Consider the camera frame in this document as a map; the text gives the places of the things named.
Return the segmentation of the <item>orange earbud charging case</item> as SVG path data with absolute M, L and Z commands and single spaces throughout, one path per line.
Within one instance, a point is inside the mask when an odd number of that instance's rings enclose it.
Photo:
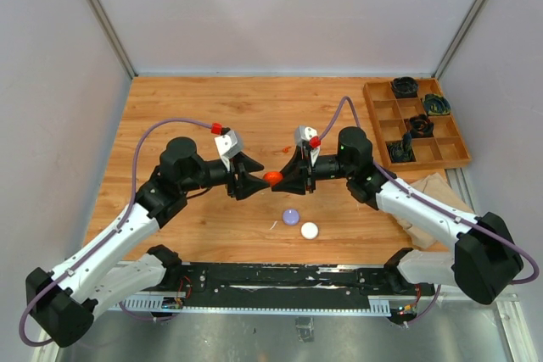
M 269 171 L 263 175 L 263 180 L 266 181 L 270 187 L 274 187 L 283 179 L 283 174 L 279 171 Z

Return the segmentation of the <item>purple earbud charging case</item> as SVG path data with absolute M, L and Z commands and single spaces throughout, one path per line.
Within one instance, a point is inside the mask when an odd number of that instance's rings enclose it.
M 283 211 L 282 219 L 285 225 L 295 226 L 300 221 L 300 215 L 296 209 L 286 209 Z

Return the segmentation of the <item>white earbud charging case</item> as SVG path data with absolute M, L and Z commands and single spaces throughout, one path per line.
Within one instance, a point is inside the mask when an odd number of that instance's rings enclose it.
M 300 227 L 300 234 L 304 239 L 313 240 L 319 235 L 319 228 L 317 224 L 313 222 L 305 222 Z

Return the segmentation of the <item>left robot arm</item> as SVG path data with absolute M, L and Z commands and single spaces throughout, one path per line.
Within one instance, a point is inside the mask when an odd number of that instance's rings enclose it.
M 128 276 L 114 267 L 180 213 L 189 192 L 224 186 L 229 197 L 243 200 L 267 188 L 267 182 L 255 176 L 263 164 L 244 153 L 235 131 L 215 142 L 218 159 L 204 160 L 193 139 L 170 140 L 152 175 L 109 226 L 51 270 L 36 268 L 26 277 L 23 316 L 32 317 L 50 343 L 69 347 L 112 304 L 147 287 L 170 291 L 180 284 L 182 270 L 165 249 L 145 254 Z

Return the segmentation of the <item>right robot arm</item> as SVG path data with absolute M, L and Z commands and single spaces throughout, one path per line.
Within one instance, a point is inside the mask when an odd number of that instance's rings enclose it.
M 446 246 L 437 253 L 399 251 L 384 273 L 392 293 L 425 283 L 458 287 L 473 301 L 491 304 L 522 271 L 521 254 L 500 216 L 470 214 L 419 192 L 374 161 L 361 128 L 342 129 L 332 155 L 319 154 L 321 140 L 311 128 L 298 129 L 296 142 L 274 192 L 305 195 L 318 181 L 344 179 L 358 203 L 406 220 Z

